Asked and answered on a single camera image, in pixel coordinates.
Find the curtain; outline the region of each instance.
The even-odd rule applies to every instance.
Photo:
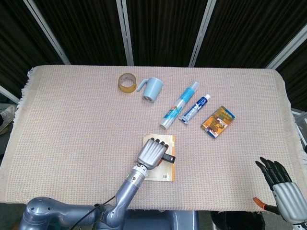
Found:
[[[126,65],[115,0],[35,0],[74,65]]]
[[[307,111],[307,40],[277,69],[282,75],[291,107]]]
[[[207,0],[127,0],[134,65],[187,67]]]
[[[21,97],[31,67],[63,64],[22,0],[0,1],[0,85]]]
[[[195,67],[265,68],[306,15],[301,0],[218,0]]]

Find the packing tape roll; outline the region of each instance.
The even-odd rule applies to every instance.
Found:
[[[129,86],[129,87],[123,86],[122,85],[123,82],[127,81],[127,80],[132,80],[133,85]],[[118,79],[118,86],[119,86],[120,90],[122,90],[125,93],[131,93],[131,92],[135,91],[135,89],[136,89],[136,78],[135,78],[135,76],[131,73],[122,74]]]

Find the mug handle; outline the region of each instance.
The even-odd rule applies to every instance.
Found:
[[[142,82],[140,83],[140,85],[136,89],[136,92],[139,92],[142,89],[142,87],[144,86],[144,84],[146,84],[147,82],[148,82],[148,79],[142,80]]]

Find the white frame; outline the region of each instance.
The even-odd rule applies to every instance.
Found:
[[[191,59],[190,59],[190,62],[189,62],[189,67],[195,66],[196,59],[197,59],[198,53],[200,51],[203,39],[206,35],[206,31],[207,31],[209,21],[211,19],[215,4],[216,4],[216,0],[208,0],[208,2],[207,2],[205,12],[203,13],[200,29],[198,31],[198,35],[197,35],[197,38],[196,38],[196,41],[195,41],[192,56],[191,56]]]
[[[116,5],[121,28],[121,35],[123,37],[125,48],[127,66],[134,66],[126,0],[116,0]]]
[[[294,114],[294,115],[296,115],[296,116],[300,116],[300,115],[302,115],[302,114],[306,114],[305,112],[299,113],[299,112],[296,112],[296,111],[293,111],[293,110],[291,110],[291,113]],[[301,139],[302,139],[304,145],[307,146],[307,141],[305,140],[305,138],[304,138],[304,136],[303,136],[301,130],[299,129],[299,127],[298,127],[298,125],[297,125],[296,123],[295,123],[295,126],[296,126],[297,132],[298,132],[299,136],[301,137]]]
[[[267,69],[277,69],[305,40],[307,39],[307,24],[269,63]]]
[[[43,15],[41,14],[39,9],[37,8],[37,6],[34,3],[34,1],[33,0],[24,0],[24,3],[26,4],[27,8],[29,9],[29,11],[31,12],[33,17],[35,18],[35,20],[38,23],[39,27],[44,32],[44,34],[46,35],[47,39],[49,40],[49,42],[51,43],[51,45],[53,46],[53,48],[55,49],[56,53],[61,58],[63,63],[65,65],[71,65],[71,63],[69,62],[69,60],[68,60],[68,58],[67,58],[67,56],[66,56],[66,54],[65,54],[65,52],[63,50],[63,48],[61,47],[61,45],[59,44],[58,40],[56,39],[56,37],[52,33],[49,25],[45,21]]]
[[[9,91],[7,91],[5,88],[0,86],[0,93],[9,98],[11,101],[15,102],[16,104],[19,103],[20,99],[15,97],[13,94],[11,94]]]

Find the black cable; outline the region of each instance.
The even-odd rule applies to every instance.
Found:
[[[115,196],[113,196],[111,199],[109,199],[108,201],[104,202],[102,205],[106,205],[107,203],[109,203],[111,200],[113,200],[115,198]]]
[[[95,230],[96,223],[97,223],[97,222],[95,222],[95,223],[93,224],[93,226],[92,226],[92,230]]]
[[[108,201],[104,202],[102,205],[105,205],[107,203],[109,203],[111,200],[113,200],[115,198],[115,196],[113,196],[111,199],[109,199]],[[82,220],[84,220],[88,215],[90,215],[92,212],[94,212],[97,208],[100,207],[100,204],[95,204],[95,207],[89,211],[86,215],[84,215],[80,220],[77,221],[77,223],[75,223],[70,230],[73,230]]]

